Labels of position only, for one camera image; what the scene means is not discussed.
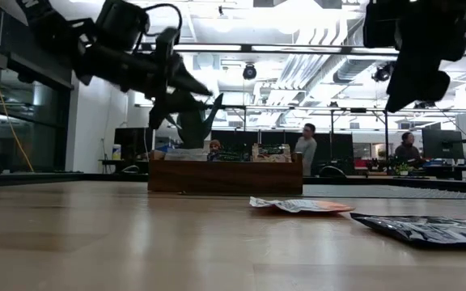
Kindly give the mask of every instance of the computer monitor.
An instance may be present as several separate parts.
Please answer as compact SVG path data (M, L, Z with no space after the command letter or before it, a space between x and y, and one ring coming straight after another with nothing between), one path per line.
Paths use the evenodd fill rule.
M423 129L424 158L465 159L461 132Z
M138 155L152 150L152 131L149 128L118 128L114 131L114 143L121 145L121 159L135 162Z

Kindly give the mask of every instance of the wooden table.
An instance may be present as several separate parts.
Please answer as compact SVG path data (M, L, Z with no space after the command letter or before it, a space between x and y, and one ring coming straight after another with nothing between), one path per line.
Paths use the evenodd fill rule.
M329 200L466 217L466 200ZM461 291L466 251L415 250L348 214L259 213L246 197L37 184L0 188L1 290Z

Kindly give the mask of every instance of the plastic packaging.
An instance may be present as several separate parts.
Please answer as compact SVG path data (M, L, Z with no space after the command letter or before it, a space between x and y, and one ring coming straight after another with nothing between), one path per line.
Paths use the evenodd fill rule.
M350 214L382 234L414 247L466 248L466 220L449 217L375 216Z
M305 199L294 199L294 200L263 200L256 197L251 197L249 204L252 207L278 207L281 210L288 211L290 213L298 212L318 212L318 213L341 213L346 211L355 210L354 207L342 205L329 201L319 200L305 200Z
M165 161L199 161L205 162L208 155L203 149L168 149L165 154Z
M254 144L252 146L253 162L292 162L290 147L283 145Z

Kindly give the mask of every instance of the snack bag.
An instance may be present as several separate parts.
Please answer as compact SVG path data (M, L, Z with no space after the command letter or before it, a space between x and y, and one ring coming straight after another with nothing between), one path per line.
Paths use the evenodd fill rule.
M307 200L307 199L293 199L293 200L263 200L256 197L251 197L249 204L252 207L278 207L281 210L290 213L298 212L317 212L317 213L341 213L347 211L354 211L355 207L342 205L335 202L320 201L320 200Z
M290 147L283 145L254 144L252 147L253 162L291 162Z

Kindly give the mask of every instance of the black bag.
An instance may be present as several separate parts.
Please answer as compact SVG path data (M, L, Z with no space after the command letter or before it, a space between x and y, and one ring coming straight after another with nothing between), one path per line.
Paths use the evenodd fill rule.
M350 214L382 234L396 238L413 247L466 248L466 220L449 217L375 216Z

